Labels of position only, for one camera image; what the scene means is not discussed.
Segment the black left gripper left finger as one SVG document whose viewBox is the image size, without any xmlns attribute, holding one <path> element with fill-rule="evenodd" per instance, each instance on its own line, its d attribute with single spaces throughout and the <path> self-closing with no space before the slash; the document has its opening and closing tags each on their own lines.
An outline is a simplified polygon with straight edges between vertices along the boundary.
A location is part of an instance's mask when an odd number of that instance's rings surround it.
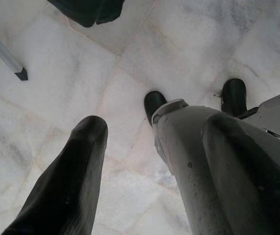
<svg viewBox="0 0 280 235">
<path fill-rule="evenodd" d="M 105 120 L 88 116 L 40 175 L 4 235 L 90 235 L 107 144 Z"/>
</svg>

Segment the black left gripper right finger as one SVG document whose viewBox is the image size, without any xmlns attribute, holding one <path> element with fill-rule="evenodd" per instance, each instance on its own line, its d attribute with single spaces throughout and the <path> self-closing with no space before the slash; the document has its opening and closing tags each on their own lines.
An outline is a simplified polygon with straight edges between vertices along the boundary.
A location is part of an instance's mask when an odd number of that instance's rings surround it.
<svg viewBox="0 0 280 235">
<path fill-rule="evenodd" d="M 280 235 L 280 139 L 226 114 L 202 128 L 205 155 L 236 235 Z"/>
</svg>

